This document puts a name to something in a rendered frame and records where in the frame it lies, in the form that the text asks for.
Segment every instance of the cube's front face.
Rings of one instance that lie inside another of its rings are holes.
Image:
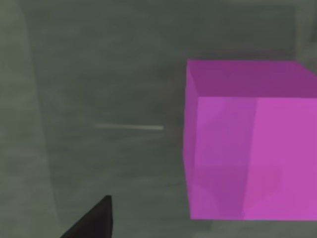
[[[317,99],[197,101],[192,219],[317,220]]]

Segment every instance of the black pointed object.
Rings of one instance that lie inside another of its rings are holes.
[[[105,196],[60,238],[111,238],[112,197]]]

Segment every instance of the magenta box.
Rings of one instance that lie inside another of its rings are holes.
[[[191,219],[317,220],[317,77],[189,60],[183,159]]]

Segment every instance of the gray floor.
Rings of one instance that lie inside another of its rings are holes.
[[[290,60],[314,38],[294,4],[242,1],[0,1],[0,237],[58,237],[106,194],[114,238],[316,237],[313,222],[189,220],[185,60]]]

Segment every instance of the white line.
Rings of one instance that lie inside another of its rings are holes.
[[[127,125],[112,123],[97,123],[96,128],[99,129],[134,129],[134,130],[164,130],[162,125]]]

